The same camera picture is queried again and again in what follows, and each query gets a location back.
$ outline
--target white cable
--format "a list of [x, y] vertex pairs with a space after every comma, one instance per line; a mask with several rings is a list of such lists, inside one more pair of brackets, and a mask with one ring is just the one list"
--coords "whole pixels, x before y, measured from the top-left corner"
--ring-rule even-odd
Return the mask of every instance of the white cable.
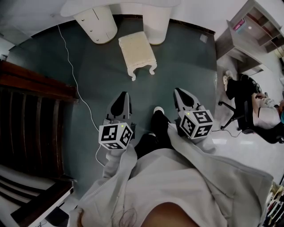
[[72, 67], [72, 76], [73, 76], [73, 78], [74, 78], [74, 80], [75, 80], [75, 82], [76, 82], [76, 85], [77, 85], [77, 93], [78, 93], [80, 99], [81, 99], [81, 100], [86, 104], [86, 106], [89, 108], [89, 111], [90, 111], [90, 114], [91, 114], [91, 120], [92, 120], [92, 122], [93, 122], [93, 124], [94, 124], [94, 127], [97, 129], [97, 131], [99, 131], [98, 128], [97, 128], [97, 126], [96, 126], [95, 123], [94, 123], [92, 111], [91, 111], [89, 105], [82, 99], [82, 97], [81, 97], [81, 95], [80, 95], [80, 93], [79, 93], [78, 83], [77, 83], [77, 81], [76, 81], [76, 79], [75, 79], [75, 76], [74, 76], [74, 68], [73, 68], [73, 65], [71, 64], [71, 62], [69, 61], [69, 51], [68, 51], [67, 46], [66, 46], [66, 41], [65, 41], [65, 39], [63, 38], [63, 36], [62, 36], [62, 34], [61, 34], [59, 25], [57, 25], [57, 27], [58, 27], [59, 33], [60, 33], [60, 35], [61, 35], [61, 38], [63, 39], [63, 41], [64, 41], [64, 43], [65, 43], [65, 49], [67, 50], [67, 60], [68, 60], [69, 64], [70, 64], [71, 67]]
[[[76, 85], [77, 85], [77, 93], [78, 93], [80, 99], [82, 100], [82, 102], [85, 103], [86, 106], [89, 108], [90, 115], [91, 115], [91, 120], [92, 120], [92, 122], [93, 122], [93, 125], [94, 125], [94, 127], [97, 129], [97, 131], [99, 131], [98, 128], [97, 128], [97, 126], [96, 126], [95, 123], [94, 123], [93, 114], [92, 114], [92, 111], [91, 111], [89, 105], [82, 99], [82, 97], [81, 97], [81, 95], [80, 95], [80, 93], [79, 93], [78, 83], [77, 83], [77, 81], [76, 81], [76, 79], [75, 79], [75, 76], [74, 76], [74, 67], [73, 67], [72, 63], [70, 62], [70, 60], [69, 60], [69, 51], [68, 51], [68, 49], [67, 49], [67, 44], [66, 44], [66, 41], [65, 41], [65, 39], [63, 38], [63, 36], [62, 36], [62, 34], [61, 34], [59, 25], [57, 25], [57, 27], [58, 27], [60, 36], [61, 36], [61, 38], [63, 39], [63, 41], [64, 41], [64, 43], [65, 43], [65, 49], [67, 50], [67, 60], [68, 60], [69, 64], [70, 64], [71, 67], [72, 67], [72, 76], [73, 76], [73, 78], [74, 78], [74, 80], [75, 80], [75, 83], [76, 83]], [[98, 148], [98, 150], [97, 150], [97, 152], [96, 152], [96, 160], [97, 160], [97, 162], [99, 162], [102, 166], [104, 166], [104, 164], [102, 164], [102, 163], [98, 160], [98, 158], [97, 158], [98, 151], [99, 151], [100, 148], [101, 148], [101, 145], [99, 145], [99, 148]]]
[[101, 163], [101, 162], [98, 160], [98, 158], [97, 158], [97, 154], [98, 154], [98, 151], [99, 151], [100, 148], [101, 148], [101, 145], [99, 145], [99, 148], [97, 149], [97, 152], [96, 152], [96, 160], [97, 160], [97, 162], [99, 162], [103, 167], [105, 167], [105, 165], [104, 165], [103, 163]]

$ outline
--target white wall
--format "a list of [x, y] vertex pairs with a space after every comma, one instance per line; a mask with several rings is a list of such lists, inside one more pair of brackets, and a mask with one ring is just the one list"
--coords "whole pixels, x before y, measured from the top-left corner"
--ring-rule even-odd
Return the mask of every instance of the white wall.
[[0, 38], [0, 55], [8, 55], [14, 44]]
[[[181, 0], [172, 11], [172, 19], [215, 31], [215, 40], [247, 0]], [[122, 3], [111, 6], [113, 14], [142, 14], [142, 4]]]
[[[66, 0], [1, 0], [0, 15], [24, 34], [31, 36], [49, 27], [73, 20], [62, 17], [59, 12]], [[216, 32], [217, 39], [227, 28], [226, 20], [231, 20], [247, 0], [181, 0], [172, 11], [172, 19], [192, 23]], [[281, 0], [265, 1], [273, 8]], [[142, 14], [142, 5], [134, 3], [111, 6], [113, 14]]]

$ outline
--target white cloth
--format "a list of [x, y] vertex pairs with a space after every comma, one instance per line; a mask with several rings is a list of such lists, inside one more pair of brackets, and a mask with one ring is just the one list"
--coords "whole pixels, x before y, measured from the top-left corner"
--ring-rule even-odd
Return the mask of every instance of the white cloth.
[[[160, 194], [162, 196], [160, 198], [163, 201], [167, 201], [166, 196], [178, 200], [177, 190], [181, 190], [181, 188], [177, 188], [174, 184], [174, 177], [166, 178], [166, 173], [170, 174], [171, 171], [180, 171], [181, 174], [175, 174], [177, 184], [181, 183], [181, 186], [187, 184], [183, 198], [187, 194], [187, 189], [190, 193], [193, 193], [192, 187], [195, 184], [199, 185], [196, 190], [207, 198], [206, 201], [210, 204], [208, 207], [214, 207], [213, 210], [207, 209], [205, 212], [212, 212], [212, 215], [217, 214], [213, 221], [214, 225], [219, 223], [222, 227], [224, 223], [214, 202], [211, 201], [212, 197], [226, 219], [228, 227], [261, 227], [266, 216], [266, 198], [273, 181], [271, 175], [242, 165], [229, 158], [204, 153], [197, 147], [203, 146], [200, 144], [194, 145], [188, 138], [181, 138], [172, 124], [169, 124], [168, 135], [172, 146], [179, 154], [171, 156], [171, 158], [158, 158], [156, 163], [153, 160], [145, 160], [135, 168], [137, 155], [132, 144], [128, 145], [126, 151], [110, 151], [107, 156], [109, 162], [104, 168], [102, 179], [94, 182], [92, 187], [79, 201], [78, 207], [70, 213], [70, 226], [77, 226], [81, 209], [84, 210], [82, 216], [84, 227], [113, 226], [113, 223], [117, 223], [126, 211], [126, 206], [130, 207], [129, 193], [131, 194], [134, 190], [138, 191], [140, 190], [138, 187], [141, 187], [140, 184], [139, 186], [136, 186], [136, 184], [128, 186], [128, 184], [135, 180], [136, 177], [141, 177], [142, 179], [143, 176], [148, 175], [148, 177], [144, 178], [144, 183], [149, 187], [148, 193], [151, 193], [154, 182], [150, 175], [153, 174], [153, 171], [155, 171], [154, 175], [156, 175], [155, 180], [157, 183], [162, 180], [158, 178], [157, 174], [160, 174], [160, 171], [165, 173], [163, 183], [155, 185], [157, 190], [154, 190], [154, 193], [163, 193], [163, 195]], [[173, 165], [170, 171], [166, 169], [168, 166], [167, 161]], [[194, 165], [199, 174], [188, 169], [188, 167], [191, 167], [190, 163]], [[167, 180], [170, 180], [167, 185], [168, 190], [159, 190], [159, 188], [166, 186]], [[208, 195], [207, 190], [210, 191], [212, 197]], [[211, 214], [204, 216], [205, 214], [201, 212], [204, 208], [202, 205], [204, 201], [196, 209], [194, 207], [194, 210], [199, 215], [197, 219], [203, 217], [206, 219], [203, 223], [200, 222], [201, 226], [211, 220]], [[186, 201], [185, 203], [187, 207], [181, 206], [181, 208], [188, 212], [189, 215], [193, 214], [194, 211], [189, 212], [192, 207], [191, 202]]]
[[277, 105], [273, 99], [270, 98], [257, 98], [258, 114], [253, 111], [253, 124], [254, 126], [263, 129], [272, 129], [281, 122], [277, 109]]
[[156, 206], [166, 202], [178, 205], [200, 227], [228, 225], [200, 172], [177, 151], [159, 149], [143, 156], [131, 175], [124, 207], [136, 211], [135, 226], [141, 226]]

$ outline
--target white lab coat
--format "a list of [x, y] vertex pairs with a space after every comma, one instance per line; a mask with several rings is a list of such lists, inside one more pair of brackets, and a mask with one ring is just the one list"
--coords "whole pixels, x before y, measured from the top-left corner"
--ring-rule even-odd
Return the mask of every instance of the white lab coat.
[[[174, 149], [188, 159], [204, 177], [229, 227], [261, 227], [266, 215], [266, 198], [273, 177], [225, 157], [203, 152], [188, 138], [181, 138], [169, 124]], [[113, 215], [123, 210], [125, 191], [137, 155], [130, 144], [126, 151], [111, 151], [103, 178], [97, 180], [71, 212], [70, 225], [77, 226], [80, 207], [84, 227], [111, 226]]]

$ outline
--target dark green floor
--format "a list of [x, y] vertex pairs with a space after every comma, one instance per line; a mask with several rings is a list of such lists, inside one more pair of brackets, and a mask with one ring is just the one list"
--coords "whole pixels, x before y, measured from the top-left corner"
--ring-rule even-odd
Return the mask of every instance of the dark green floor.
[[[142, 31], [142, 20], [124, 19], [117, 24], [115, 39], [104, 45], [94, 44], [74, 22], [60, 26], [79, 91], [89, 103], [97, 125], [103, 121], [109, 102], [121, 91], [127, 91], [131, 96], [132, 120], [138, 124], [136, 138], [149, 128], [155, 106], [162, 106], [171, 121], [177, 118], [173, 100], [175, 87], [196, 95], [214, 115], [217, 66], [213, 35], [207, 34], [207, 43], [203, 43], [199, 40], [200, 31], [170, 23], [165, 42], [152, 46], [158, 64], [155, 75], [149, 74], [150, 67], [141, 68], [136, 70], [137, 77], [133, 82], [127, 74], [118, 38]], [[8, 61], [75, 85], [57, 27], [13, 48]], [[82, 102], [68, 107], [64, 132], [65, 173], [77, 179], [75, 192], [80, 197], [103, 170], [95, 159], [98, 133]], [[105, 151], [101, 149], [99, 159], [104, 161], [104, 156]]]

